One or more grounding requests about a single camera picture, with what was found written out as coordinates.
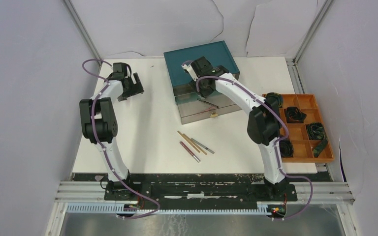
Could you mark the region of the pink makeup pencil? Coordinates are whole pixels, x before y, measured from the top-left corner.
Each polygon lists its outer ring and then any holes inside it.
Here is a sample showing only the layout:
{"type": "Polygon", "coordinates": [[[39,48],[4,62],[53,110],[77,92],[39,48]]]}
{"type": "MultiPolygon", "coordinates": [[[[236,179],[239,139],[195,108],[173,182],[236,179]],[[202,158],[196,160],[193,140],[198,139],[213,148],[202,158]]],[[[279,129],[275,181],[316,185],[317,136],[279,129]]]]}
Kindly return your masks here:
{"type": "Polygon", "coordinates": [[[210,107],[213,107],[213,108],[219,108],[219,106],[218,105],[216,105],[216,104],[213,104],[213,103],[210,103],[210,102],[208,102],[208,101],[205,101],[205,100],[202,100],[202,99],[200,99],[200,98],[198,98],[197,99],[199,102],[202,102],[202,103],[204,103],[204,104],[207,104],[207,105],[209,105],[210,107]]]}

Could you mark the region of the grey makeup pencil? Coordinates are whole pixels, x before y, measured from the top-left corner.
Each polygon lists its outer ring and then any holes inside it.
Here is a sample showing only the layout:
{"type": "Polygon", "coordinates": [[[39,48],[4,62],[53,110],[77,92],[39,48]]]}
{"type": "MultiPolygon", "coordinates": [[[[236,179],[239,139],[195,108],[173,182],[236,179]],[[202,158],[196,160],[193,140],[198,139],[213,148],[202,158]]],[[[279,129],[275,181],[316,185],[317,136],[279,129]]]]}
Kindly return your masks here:
{"type": "Polygon", "coordinates": [[[205,150],[207,150],[208,152],[210,152],[211,154],[215,154],[215,152],[213,150],[211,150],[210,148],[206,147],[205,145],[203,145],[202,143],[200,143],[199,141],[195,140],[194,138],[191,138],[191,140],[199,145],[200,147],[204,148],[205,150]]]}

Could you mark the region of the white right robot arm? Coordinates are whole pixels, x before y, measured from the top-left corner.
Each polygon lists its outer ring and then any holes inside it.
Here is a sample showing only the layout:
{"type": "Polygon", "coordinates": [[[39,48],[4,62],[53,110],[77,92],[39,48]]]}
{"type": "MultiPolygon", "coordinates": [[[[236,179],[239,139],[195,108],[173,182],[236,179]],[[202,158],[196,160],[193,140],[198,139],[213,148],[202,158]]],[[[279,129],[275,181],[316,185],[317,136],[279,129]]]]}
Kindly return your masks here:
{"type": "Polygon", "coordinates": [[[183,62],[190,85],[202,98],[217,91],[239,106],[248,116],[247,134],[259,147],[264,165],[265,196],[276,201],[284,195],[288,186],[279,142],[280,128],[286,127],[280,117],[279,102],[274,98],[259,96],[240,83],[225,67],[214,67],[205,58],[183,62]]]}

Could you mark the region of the clear acrylic drawer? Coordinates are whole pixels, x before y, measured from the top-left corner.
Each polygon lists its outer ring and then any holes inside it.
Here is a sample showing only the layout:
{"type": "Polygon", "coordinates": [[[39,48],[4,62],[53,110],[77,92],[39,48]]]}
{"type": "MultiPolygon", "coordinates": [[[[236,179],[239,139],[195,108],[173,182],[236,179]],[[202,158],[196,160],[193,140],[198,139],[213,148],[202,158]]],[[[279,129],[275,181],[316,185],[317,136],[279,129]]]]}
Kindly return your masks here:
{"type": "Polygon", "coordinates": [[[175,102],[181,118],[181,124],[188,124],[203,119],[214,118],[220,115],[240,111],[241,108],[227,96],[217,92],[207,98],[202,98],[195,92],[175,96],[175,102]],[[216,104],[219,108],[210,107],[197,99],[216,104]]]}
{"type": "Polygon", "coordinates": [[[169,77],[174,96],[195,92],[197,95],[206,98],[213,93],[217,93],[215,80],[213,79],[203,79],[197,83],[197,81],[186,73],[183,73],[183,75],[170,75],[169,77]]]}

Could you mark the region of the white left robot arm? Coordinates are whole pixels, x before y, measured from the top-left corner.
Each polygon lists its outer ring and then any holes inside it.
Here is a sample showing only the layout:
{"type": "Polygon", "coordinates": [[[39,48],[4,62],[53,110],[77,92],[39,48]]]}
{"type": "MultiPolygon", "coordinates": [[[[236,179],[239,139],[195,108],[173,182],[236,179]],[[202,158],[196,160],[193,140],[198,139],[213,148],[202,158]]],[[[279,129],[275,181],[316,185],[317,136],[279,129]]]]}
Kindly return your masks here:
{"type": "Polygon", "coordinates": [[[96,146],[108,169],[108,179],[112,182],[128,179],[129,170],[119,151],[116,136],[118,122],[114,103],[143,94],[144,88],[137,73],[125,62],[110,64],[112,72],[103,80],[102,88],[89,99],[79,102],[81,129],[84,138],[96,146]]]}

